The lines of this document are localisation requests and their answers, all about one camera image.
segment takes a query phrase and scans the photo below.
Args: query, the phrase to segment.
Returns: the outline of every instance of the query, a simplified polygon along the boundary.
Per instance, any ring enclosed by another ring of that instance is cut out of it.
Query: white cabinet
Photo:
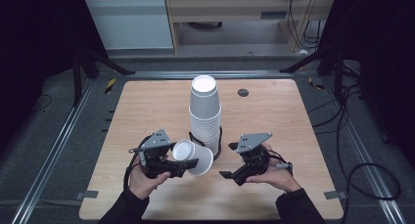
[[[106,50],[173,49],[164,0],[87,0]]]

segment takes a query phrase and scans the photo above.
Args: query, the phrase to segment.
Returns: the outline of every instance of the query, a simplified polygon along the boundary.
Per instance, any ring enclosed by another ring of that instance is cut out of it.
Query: stack of paper cups
[[[221,114],[216,80],[209,75],[199,75],[193,79],[191,90],[189,113],[192,134],[216,156]]]

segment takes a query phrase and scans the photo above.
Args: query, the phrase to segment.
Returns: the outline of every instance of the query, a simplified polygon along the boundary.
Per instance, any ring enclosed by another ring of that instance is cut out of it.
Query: person's left hand
[[[140,157],[137,157],[133,164],[137,163],[140,163]],[[138,164],[131,170],[129,190],[137,198],[144,200],[158,187],[158,185],[167,180],[168,177],[170,177],[170,172],[164,172],[155,179],[148,178],[146,174],[144,174],[141,164]]]

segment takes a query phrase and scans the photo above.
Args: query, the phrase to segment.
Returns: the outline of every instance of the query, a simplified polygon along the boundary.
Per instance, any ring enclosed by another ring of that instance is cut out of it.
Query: black circular object
[[[247,89],[240,89],[238,90],[238,95],[241,97],[247,97],[250,94],[250,91]]]

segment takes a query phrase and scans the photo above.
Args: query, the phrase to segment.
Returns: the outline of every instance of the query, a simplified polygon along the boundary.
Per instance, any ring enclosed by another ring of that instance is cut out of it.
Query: cabinet
[[[308,21],[325,21],[334,0],[165,0],[174,50],[179,50],[183,22],[275,20],[289,49],[296,51]]]

